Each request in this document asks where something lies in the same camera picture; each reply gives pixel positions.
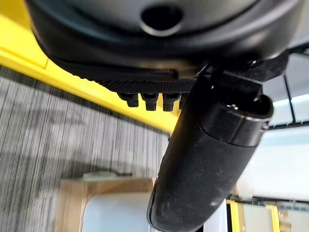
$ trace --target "circular hole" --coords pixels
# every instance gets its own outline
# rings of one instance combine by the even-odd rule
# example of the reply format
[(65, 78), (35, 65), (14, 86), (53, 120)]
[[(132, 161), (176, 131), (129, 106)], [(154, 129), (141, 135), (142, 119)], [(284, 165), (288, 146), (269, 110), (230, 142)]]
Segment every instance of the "circular hole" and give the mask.
[(176, 6), (155, 6), (141, 14), (141, 28), (154, 36), (169, 36), (181, 27), (182, 11)]

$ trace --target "light wood furniture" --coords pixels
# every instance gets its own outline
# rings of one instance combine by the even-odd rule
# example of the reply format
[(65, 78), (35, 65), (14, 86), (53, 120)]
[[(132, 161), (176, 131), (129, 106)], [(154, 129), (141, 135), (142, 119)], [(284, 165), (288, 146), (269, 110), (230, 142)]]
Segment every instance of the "light wood furniture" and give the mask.
[(63, 179), (60, 183), (55, 232), (81, 232), (88, 201), (97, 195), (152, 191), (149, 178), (115, 178), (102, 181)]

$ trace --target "black plastic housing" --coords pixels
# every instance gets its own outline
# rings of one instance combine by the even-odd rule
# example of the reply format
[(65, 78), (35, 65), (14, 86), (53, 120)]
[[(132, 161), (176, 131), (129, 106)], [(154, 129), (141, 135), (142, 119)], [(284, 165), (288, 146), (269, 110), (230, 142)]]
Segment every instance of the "black plastic housing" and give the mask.
[(148, 221), (164, 232), (195, 232), (227, 197), (273, 114), (265, 95), (227, 105), (205, 77), (189, 94), (163, 157)]

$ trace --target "gray striped carpet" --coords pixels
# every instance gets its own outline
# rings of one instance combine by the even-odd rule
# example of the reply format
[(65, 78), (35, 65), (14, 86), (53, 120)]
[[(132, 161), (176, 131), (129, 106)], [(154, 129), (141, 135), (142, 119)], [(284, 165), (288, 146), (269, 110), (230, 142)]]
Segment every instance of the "gray striped carpet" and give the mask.
[(0, 232), (51, 232), (61, 178), (156, 176), (168, 135), (0, 67)]

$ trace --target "yellow trim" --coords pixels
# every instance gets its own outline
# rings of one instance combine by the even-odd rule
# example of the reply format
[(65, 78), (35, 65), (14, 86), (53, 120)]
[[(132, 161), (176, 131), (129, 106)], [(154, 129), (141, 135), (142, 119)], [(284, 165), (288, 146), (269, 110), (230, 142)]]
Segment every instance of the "yellow trim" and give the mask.
[(0, 0), (0, 64), (166, 132), (173, 132), (178, 119), (178, 103), (164, 112), (160, 96), (151, 112), (139, 96), (140, 106), (129, 108), (116, 93), (56, 66), (37, 45), (23, 0)]
[(275, 205), (266, 205), (266, 209), (270, 209), (271, 211), (271, 221), (272, 221), (273, 232), (280, 232), (278, 208)]
[(226, 200), (226, 203), (231, 207), (232, 231), (240, 232), (238, 203), (233, 200)]

